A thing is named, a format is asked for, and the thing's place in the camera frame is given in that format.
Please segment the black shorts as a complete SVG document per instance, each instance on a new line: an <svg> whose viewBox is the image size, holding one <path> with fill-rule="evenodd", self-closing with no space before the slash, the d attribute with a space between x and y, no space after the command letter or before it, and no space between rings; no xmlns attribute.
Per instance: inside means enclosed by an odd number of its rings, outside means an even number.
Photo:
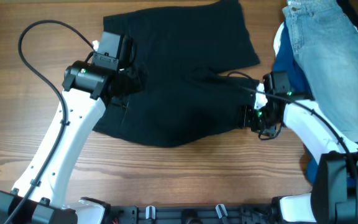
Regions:
<svg viewBox="0 0 358 224"><path fill-rule="evenodd" d="M259 58L238 1L144 9L106 16L103 25L134 39L136 57L127 72L139 86L112 99L96 132L175 147L244 126L258 83L226 72Z"/></svg>

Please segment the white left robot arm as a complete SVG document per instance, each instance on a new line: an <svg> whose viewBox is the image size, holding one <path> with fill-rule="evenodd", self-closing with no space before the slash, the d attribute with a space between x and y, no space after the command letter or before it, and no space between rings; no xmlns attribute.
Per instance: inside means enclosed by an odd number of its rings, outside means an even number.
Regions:
<svg viewBox="0 0 358 224"><path fill-rule="evenodd" d="M76 61L65 71L60 103L34 158L10 192L0 190L0 223L104 223L108 203L65 202L68 181L85 142L114 96L140 90L124 68Z"/></svg>

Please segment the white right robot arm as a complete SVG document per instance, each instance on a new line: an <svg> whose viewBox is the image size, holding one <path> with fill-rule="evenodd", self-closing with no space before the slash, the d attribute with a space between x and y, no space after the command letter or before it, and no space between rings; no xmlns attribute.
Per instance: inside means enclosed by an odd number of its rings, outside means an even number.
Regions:
<svg viewBox="0 0 358 224"><path fill-rule="evenodd" d="M255 131L281 124L291 129L316 159L308 194L275 197L268 223L358 223L358 144L346 138L311 100L257 91L246 112Z"/></svg>

